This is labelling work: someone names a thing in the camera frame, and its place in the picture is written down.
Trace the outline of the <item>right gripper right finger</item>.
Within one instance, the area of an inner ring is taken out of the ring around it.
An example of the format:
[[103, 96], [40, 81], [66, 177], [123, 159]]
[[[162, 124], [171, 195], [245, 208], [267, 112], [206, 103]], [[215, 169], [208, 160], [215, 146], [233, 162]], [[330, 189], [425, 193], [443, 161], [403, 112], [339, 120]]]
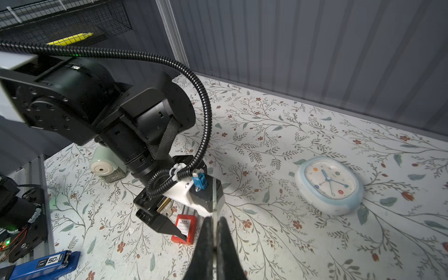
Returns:
[[233, 243], [231, 231], [225, 217], [221, 217], [217, 224], [217, 279], [218, 280], [246, 280], [244, 269], [239, 260]]

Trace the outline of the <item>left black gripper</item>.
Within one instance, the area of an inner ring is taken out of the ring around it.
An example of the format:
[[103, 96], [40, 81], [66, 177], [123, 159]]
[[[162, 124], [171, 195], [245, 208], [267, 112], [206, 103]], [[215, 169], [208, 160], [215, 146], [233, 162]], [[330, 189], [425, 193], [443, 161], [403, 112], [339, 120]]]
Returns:
[[186, 241], [186, 235], [182, 234], [180, 229], [167, 216], [156, 211], [165, 198], [167, 197], [160, 196], [158, 198], [148, 198], [146, 191], [141, 191], [134, 199], [134, 204], [138, 208], [136, 216], [155, 232], [165, 235], [174, 235], [175, 237]]

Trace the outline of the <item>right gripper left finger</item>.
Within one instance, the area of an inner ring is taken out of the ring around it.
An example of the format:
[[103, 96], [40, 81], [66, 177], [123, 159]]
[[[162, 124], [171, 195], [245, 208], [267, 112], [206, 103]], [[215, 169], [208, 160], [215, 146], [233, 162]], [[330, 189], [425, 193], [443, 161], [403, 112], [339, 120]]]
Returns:
[[204, 219], [196, 248], [183, 280], [212, 280], [214, 263], [214, 229], [211, 217]]

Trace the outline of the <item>red padlock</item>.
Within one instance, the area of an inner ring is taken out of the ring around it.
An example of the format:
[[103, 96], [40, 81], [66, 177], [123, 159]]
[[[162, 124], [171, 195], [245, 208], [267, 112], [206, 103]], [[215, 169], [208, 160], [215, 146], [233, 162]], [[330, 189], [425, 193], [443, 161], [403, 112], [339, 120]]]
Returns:
[[196, 236], [196, 211], [186, 206], [183, 206], [181, 208], [179, 208], [178, 206], [173, 206], [171, 210], [176, 218], [176, 227], [186, 237], [186, 240], [183, 240], [173, 235], [171, 237], [171, 241], [177, 244], [192, 246], [194, 244], [194, 239]]

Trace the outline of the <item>brass padlock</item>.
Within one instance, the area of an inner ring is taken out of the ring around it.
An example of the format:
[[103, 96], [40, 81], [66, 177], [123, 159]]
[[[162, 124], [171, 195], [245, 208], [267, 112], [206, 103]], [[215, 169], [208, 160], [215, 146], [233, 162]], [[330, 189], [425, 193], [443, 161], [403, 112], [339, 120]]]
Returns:
[[156, 210], [159, 214], [162, 214], [168, 218], [170, 218], [173, 215], [173, 203], [174, 201], [170, 198], [165, 198], [161, 205]]

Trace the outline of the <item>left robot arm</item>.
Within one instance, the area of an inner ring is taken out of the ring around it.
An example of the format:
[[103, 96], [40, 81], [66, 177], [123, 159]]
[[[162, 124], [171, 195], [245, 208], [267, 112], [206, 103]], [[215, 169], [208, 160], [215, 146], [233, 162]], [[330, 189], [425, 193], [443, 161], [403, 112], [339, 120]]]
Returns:
[[[110, 148], [145, 190], [135, 199], [138, 217], [158, 233], [187, 236], [155, 210], [158, 199], [203, 163], [212, 134], [209, 95], [192, 70], [175, 59], [144, 51], [77, 45], [1, 42], [1, 50], [34, 54], [16, 70], [1, 71], [1, 85], [13, 110], [28, 126], [53, 131], [78, 145], [90, 140]], [[139, 89], [116, 82], [95, 59], [135, 60], [172, 68], [198, 92], [204, 132], [197, 153], [179, 166], [170, 155], [176, 135], [196, 115], [188, 96], [164, 73]]]

